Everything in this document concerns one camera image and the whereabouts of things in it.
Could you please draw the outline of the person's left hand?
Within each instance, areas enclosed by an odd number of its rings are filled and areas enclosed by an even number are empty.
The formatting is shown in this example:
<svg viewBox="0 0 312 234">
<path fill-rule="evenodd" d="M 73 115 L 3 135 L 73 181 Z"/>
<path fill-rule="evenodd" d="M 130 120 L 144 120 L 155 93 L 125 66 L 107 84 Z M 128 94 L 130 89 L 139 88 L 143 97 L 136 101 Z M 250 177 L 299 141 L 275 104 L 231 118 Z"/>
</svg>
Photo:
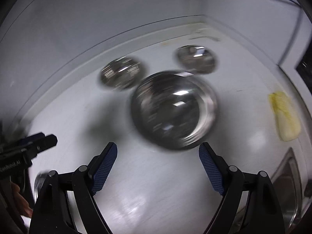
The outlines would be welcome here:
<svg viewBox="0 0 312 234">
<path fill-rule="evenodd" d="M 27 200 L 20 195 L 19 193 L 20 187 L 13 182 L 10 182 L 10 184 L 12 189 L 12 195 L 20 215 L 25 216 L 27 218 L 32 218 L 33 210 L 30 208 L 30 205 L 27 202 Z"/>
</svg>

